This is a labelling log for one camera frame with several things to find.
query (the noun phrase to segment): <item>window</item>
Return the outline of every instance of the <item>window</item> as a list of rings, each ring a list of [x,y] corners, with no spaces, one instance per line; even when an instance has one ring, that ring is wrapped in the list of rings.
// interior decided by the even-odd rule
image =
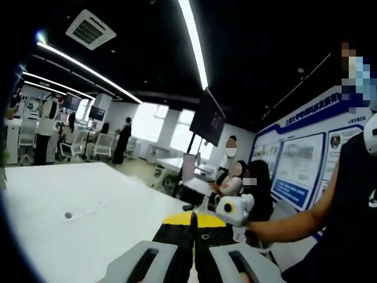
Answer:
[[[132,123],[132,135],[157,142],[169,107],[152,103],[140,104]]]
[[[77,113],[76,113],[76,119],[79,120],[89,120],[89,112],[90,112],[90,107],[94,104],[95,99],[82,99],[80,101],[80,104],[77,108]]]
[[[190,131],[191,122],[194,119],[195,112],[190,110],[183,110],[179,116],[176,129],[174,130],[173,137],[171,138],[170,147],[186,152],[189,147],[193,132]],[[191,154],[196,154],[201,142],[200,136],[195,136],[193,145],[191,147]],[[204,141],[200,145],[200,154],[202,159],[208,160],[211,156],[213,145],[209,143],[204,145]]]

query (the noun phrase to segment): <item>ceiling air conditioner vent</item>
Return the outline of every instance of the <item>ceiling air conditioner vent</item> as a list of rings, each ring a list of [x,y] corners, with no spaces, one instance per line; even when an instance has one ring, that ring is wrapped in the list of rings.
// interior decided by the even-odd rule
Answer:
[[[117,35],[88,10],[83,10],[77,16],[65,34],[90,50],[96,49]]]

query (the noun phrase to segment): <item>hanging monitor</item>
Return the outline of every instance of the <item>hanging monitor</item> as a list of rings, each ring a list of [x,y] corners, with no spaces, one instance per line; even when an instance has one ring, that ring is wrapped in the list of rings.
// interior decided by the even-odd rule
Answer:
[[[221,133],[224,129],[225,119],[225,114],[219,104],[212,96],[210,90],[206,88],[195,112],[190,131],[214,146],[218,146]]]
[[[100,109],[96,106],[92,106],[90,108],[90,112],[89,112],[90,119],[102,121],[104,119],[104,116],[105,116],[105,110]]]
[[[67,109],[77,111],[80,102],[81,102],[81,98],[67,94],[64,97],[62,106]]]

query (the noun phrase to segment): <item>white shirt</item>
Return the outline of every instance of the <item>white shirt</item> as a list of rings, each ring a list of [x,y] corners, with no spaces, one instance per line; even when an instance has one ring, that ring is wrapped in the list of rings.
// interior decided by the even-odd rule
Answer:
[[[229,157],[228,154],[225,154],[224,158],[220,162],[220,167],[225,168],[225,169],[229,169],[233,159],[234,159],[234,156]]]
[[[59,105],[57,105],[57,109],[52,119],[49,118],[49,113],[51,111],[51,107],[53,102],[57,102],[58,100],[53,98],[52,100],[46,101],[45,104],[42,106],[42,116],[39,121],[39,126],[37,133],[43,136],[52,136],[54,133],[55,128],[55,119],[59,114]]]
[[[237,196],[242,188],[242,180],[239,177],[229,177],[228,175],[221,185],[224,186],[224,189],[220,188],[222,194],[226,196]]]
[[[71,129],[69,126],[64,126],[62,129],[62,132],[65,136],[65,143],[72,144],[77,133],[78,133],[78,127],[76,124],[73,126],[73,132],[71,132]]]

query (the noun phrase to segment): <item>cable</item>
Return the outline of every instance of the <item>cable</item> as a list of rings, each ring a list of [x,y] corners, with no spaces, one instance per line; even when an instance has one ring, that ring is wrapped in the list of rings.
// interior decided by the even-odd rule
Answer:
[[[290,96],[300,85],[302,85],[302,83],[307,79],[307,78],[309,78],[329,57],[331,56],[331,53],[329,53],[326,57],[325,57],[325,59],[323,59],[322,61],[321,61],[321,63],[319,63],[318,65],[317,65],[317,67],[315,67],[314,69],[313,69],[313,71],[311,71],[310,72],[310,74],[309,75],[307,75],[293,90],[291,90],[286,96],[284,96],[278,103],[276,103],[264,116],[263,116],[263,118],[262,119],[260,119],[260,121],[262,121],[264,118],[266,118],[267,116],[268,116],[268,114],[270,114],[270,112],[274,109],[274,108],[276,108],[276,106],[278,106],[281,102],[283,102],[288,96]]]

